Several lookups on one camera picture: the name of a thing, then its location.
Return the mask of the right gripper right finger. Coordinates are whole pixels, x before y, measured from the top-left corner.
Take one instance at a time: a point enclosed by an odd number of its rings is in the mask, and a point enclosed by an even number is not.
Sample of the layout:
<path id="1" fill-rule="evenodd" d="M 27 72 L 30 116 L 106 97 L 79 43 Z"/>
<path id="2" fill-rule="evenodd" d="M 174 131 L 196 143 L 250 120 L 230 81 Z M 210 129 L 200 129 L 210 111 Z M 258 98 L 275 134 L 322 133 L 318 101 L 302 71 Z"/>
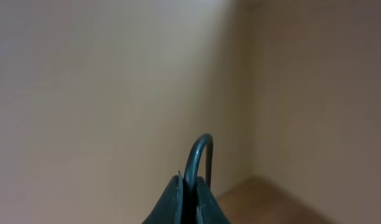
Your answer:
<path id="1" fill-rule="evenodd" d="M 196 224 L 230 224 L 202 177 L 197 178 Z"/>

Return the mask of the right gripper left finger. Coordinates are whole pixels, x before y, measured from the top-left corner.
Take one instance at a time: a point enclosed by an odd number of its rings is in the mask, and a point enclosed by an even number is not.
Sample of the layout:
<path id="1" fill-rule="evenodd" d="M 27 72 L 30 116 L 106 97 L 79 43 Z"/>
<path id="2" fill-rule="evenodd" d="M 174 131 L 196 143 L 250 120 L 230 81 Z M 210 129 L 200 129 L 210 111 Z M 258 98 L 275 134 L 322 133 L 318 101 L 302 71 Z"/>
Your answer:
<path id="1" fill-rule="evenodd" d="M 169 181 L 158 202 L 142 224 L 181 224 L 184 186 L 178 172 Z"/>

